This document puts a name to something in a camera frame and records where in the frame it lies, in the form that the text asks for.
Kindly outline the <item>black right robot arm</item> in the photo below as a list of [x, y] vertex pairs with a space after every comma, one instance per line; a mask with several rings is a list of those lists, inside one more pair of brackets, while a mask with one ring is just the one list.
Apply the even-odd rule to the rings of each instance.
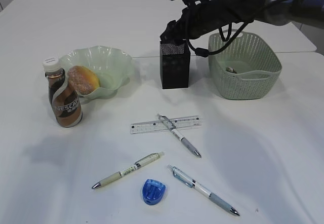
[[255, 20], [283, 26], [294, 21], [323, 28], [323, 0], [182, 0], [179, 20], [167, 24], [163, 42], [195, 40], [231, 23]]

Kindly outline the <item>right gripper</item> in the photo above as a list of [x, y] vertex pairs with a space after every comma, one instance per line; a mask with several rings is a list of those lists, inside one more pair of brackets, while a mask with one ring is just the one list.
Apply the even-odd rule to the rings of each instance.
[[170, 21], [165, 31], [160, 35], [161, 42], [175, 40], [175, 45], [186, 44], [186, 39], [197, 39], [203, 35], [199, 22], [199, 11], [201, 5], [187, 7], [182, 10], [182, 15], [178, 20]]

